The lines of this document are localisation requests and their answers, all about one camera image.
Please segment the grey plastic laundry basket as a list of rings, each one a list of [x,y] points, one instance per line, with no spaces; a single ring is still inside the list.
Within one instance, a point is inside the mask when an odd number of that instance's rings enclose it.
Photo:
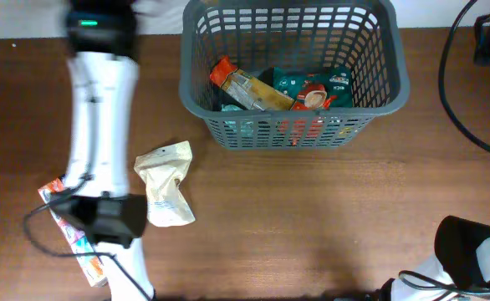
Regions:
[[[250,110],[211,81],[221,59],[294,98]],[[230,150],[333,149],[408,100],[389,0],[202,1],[183,12],[181,102]]]

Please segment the green Nescafe coffee bag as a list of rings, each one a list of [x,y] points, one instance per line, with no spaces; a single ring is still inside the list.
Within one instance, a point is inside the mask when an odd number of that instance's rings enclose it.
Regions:
[[[291,110],[351,108],[351,86],[350,70],[346,67],[307,74],[273,69],[273,87],[295,100]]]

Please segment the orange spaghetti pasta pack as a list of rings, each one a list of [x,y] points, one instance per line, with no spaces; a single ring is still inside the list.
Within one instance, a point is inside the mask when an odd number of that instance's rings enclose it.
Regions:
[[[229,149],[259,149],[276,147],[309,148],[316,146],[317,135],[305,118],[290,119],[287,115],[273,117],[273,112],[289,111],[294,100],[277,91],[254,75],[223,56],[213,67],[209,79],[219,97],[216,119],[208,125],[218,142]],[[242,111],[221,112],[222,105],[236,105]],[[253,136],[242,137],[224,124],[225,120],[251,120]]]

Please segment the small pale green packet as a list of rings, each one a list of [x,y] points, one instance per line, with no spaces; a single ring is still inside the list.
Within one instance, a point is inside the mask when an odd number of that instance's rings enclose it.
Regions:
[[[222,105],[221,112],[242,111],[242,108],[236,105]],[[253,122],[251,120],[225,120],[224,124],[234,133],[240,132],[242,137],[251,138],[253,136]]]

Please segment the beige paper pouch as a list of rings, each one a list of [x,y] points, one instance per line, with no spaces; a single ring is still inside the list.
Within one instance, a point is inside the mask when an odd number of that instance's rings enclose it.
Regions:
[[[193,155],[185,140],[135,159],[134,170],[145,183],[148,221],[156,227],[179,227],[196,218],[180,191]]]

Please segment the Kleenex tissue multipack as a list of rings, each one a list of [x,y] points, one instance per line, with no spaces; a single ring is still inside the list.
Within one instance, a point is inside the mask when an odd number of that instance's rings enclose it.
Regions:
[[[44,203],[49,203],[51,195],[55,192],[60,192],[64,189],[63,176],[60,176],[51,182],[41,186],[38,189],[38,194],[43,199]],[[75,254],[92,253],[94,251],[92,245],[88,242],[83,231],[71,226],[64,218],[50,211],[52,218],[55,220],[60,231],[63,233],[65,240]],[[96,256],[82,256],[76,258],[79,266],[87,278],[89,285],[92,288],[104,287],[107,284],[107,278],[103,271],[103,264]]]

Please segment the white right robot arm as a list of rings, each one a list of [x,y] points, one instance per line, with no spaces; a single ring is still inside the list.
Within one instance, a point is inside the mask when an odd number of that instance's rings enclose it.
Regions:
[[[474,23],[473,62],[490,66],[490,13]],[[434,254],[415,271],[402,270],[365,300],[490,299],[490,226],[445,217],[436,231]]]

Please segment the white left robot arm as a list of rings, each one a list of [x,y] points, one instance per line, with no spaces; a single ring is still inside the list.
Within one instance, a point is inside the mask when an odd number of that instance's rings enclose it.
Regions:
[[[144,261],[145,196],[130,193],[131,102],[139,77],[137,15],[131,1],[71,1],[64,29],[73,92],[64,191],[52,210],[84,232],[113,300],[153,300]]]

